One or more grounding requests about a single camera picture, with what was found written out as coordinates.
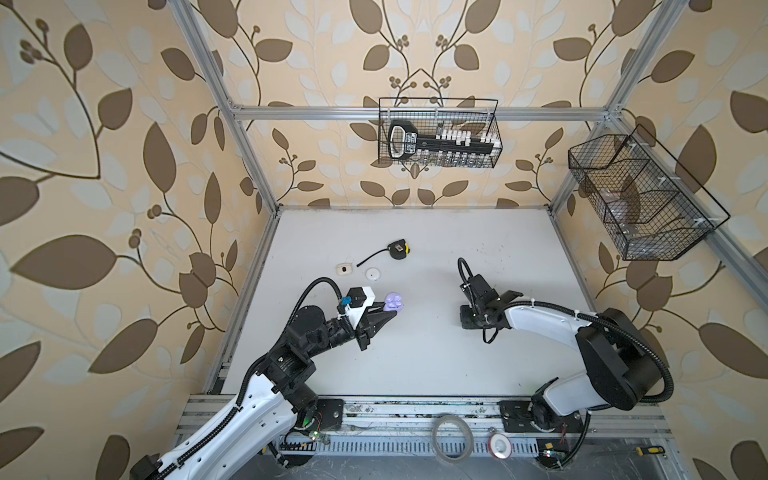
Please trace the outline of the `white round earbud case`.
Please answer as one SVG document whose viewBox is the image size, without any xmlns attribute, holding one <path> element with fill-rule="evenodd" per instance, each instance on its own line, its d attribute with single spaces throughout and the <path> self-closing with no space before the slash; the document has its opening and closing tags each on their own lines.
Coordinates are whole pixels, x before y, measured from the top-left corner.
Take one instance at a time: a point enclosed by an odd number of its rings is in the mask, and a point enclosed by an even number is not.
<svg viewBox="0 0 768 480">
<path fill-rule="evenodd" d="M 374 267 L 367 269 L 365 275 L 366 278 L 370 281 L 377 281 L 381 277 L 380 270 Z"/>
</svg>

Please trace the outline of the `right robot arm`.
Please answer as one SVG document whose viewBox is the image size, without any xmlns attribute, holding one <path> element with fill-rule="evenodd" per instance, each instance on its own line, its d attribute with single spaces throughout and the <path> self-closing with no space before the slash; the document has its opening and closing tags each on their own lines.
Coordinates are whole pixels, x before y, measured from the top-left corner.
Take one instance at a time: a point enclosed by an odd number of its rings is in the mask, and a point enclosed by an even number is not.
<svg viewBox="0 0 768 480">
<path fill-rule="evenodd" d="M 674 393 L 674 380 L 662 356 L 617 309 L 585 313 L 522 293 L 493 289 L 479 274 L 459 266 L 460 288 L 468 303 L 460 307 L 466 330 L 491 331 L 490 344 L 503 330 L 537 334 L 570 347 L 581 356 L 581 372 L 556 378 L 531 397 L 531 410 L 566 417 L 581 410 L 658 404 Z"/>
</svg>

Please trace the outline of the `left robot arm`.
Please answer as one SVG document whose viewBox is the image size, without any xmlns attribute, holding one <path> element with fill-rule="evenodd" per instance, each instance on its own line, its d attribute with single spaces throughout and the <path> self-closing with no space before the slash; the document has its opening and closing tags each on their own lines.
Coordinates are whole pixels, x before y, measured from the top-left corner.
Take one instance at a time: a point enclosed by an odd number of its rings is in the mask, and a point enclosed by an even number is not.
<svg viewBox="0 0 768 480">
<path fill-rule="evenodd" d="M 146 455 L 132 479 L 230 479 L 263 449 L 317 414 L 317 394 L 307 381 L 314 357 L 348 342 L 367 349 L 403 308 L 398 293 L 377 300 L 369 287 L 342 292 L 320 277 L 302 292 L 278 340 L 246 370 L 237 394 L 179 446 Z"/>
</svg>

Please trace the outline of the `purple round earbud case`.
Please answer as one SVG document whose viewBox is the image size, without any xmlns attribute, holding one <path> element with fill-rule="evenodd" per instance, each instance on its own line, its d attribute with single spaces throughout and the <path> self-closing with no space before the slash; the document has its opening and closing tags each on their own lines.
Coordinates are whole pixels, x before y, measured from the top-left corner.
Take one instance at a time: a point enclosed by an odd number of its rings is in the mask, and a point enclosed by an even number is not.
<svg viewBox="0 0 768 480">
<path fill-rule="evenodd" d="M 383 310 L 387 312 L 400 312 L 403 309 L 402 296 L 398 293 L 389 293 L 384 300 Z"/>
</svg>

